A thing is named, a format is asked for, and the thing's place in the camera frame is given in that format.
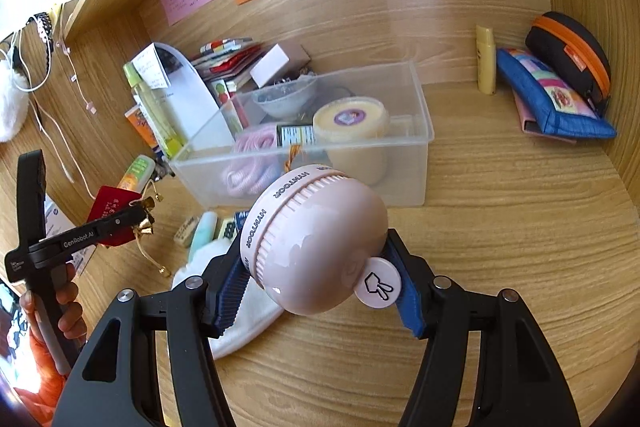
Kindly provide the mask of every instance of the white fluffy pom-pom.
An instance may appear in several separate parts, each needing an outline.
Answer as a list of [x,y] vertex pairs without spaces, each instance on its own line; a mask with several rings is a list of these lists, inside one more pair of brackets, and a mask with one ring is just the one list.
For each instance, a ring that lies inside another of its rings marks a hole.
[[6,61],[0,61],[0,142],[13,139],[24,124],[29,110],[29,94],[15,87],[27,88],[27,79]]

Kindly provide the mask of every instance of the pink round container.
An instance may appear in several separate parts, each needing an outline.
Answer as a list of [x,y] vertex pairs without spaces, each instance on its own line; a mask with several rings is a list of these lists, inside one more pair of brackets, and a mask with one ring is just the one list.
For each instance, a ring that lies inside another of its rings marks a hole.
[[382,251],[387,229],[385,204],[367,185],[307,165],[281,176],[254,203],[240,255],[271,299],[312,315],[353,293],[366,260]]

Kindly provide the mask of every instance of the green cap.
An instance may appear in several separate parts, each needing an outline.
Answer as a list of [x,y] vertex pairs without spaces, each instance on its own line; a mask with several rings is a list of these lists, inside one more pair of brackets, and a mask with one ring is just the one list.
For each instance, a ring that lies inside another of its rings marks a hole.
[[127,62],[122,67],[122,69],[124,70],[124,74],[129,81],[129,86],[136,87],[138,84],[141,84],[143,82],[142,78],[136,71],[136,68],[133,67],[133,64],[131,64],[131,62]]

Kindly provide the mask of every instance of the white cloth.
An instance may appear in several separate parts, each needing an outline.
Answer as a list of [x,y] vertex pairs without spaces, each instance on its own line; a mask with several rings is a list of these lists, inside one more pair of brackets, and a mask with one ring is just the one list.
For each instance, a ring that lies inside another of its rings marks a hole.
[[[180,268],[175,276],[172,288],[192,275],[202,275],[209,261],[224,255],[231,246],[228,239],[217,239],[200,248],[193,260]],[[240,303],[240,309],[233,326],[226,328],[219,339],[209,339],[209,346],[215,360],[230,355],[242,346],[250,343],[267,329],[273,321],[282,315],[283,308],[278,306],[265,291],[250,278]]]
[[0,62],[0,142],[8,142],[18,134],[29,110],[29,95],[14,86],[27,87],[27,79],[11,67]]

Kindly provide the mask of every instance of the pink rope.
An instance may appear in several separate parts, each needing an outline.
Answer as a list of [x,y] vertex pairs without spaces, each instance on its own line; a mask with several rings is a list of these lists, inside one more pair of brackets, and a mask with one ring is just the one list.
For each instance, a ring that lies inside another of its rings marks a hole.
[[[238,136],[233,152],[258,151],[277,146],[276,126],[266,124],[246,130]],[[271,185],[282,174],[276,153],[272,156],[243,158],[231,163],[222,173],[229,196],[254,196]]]

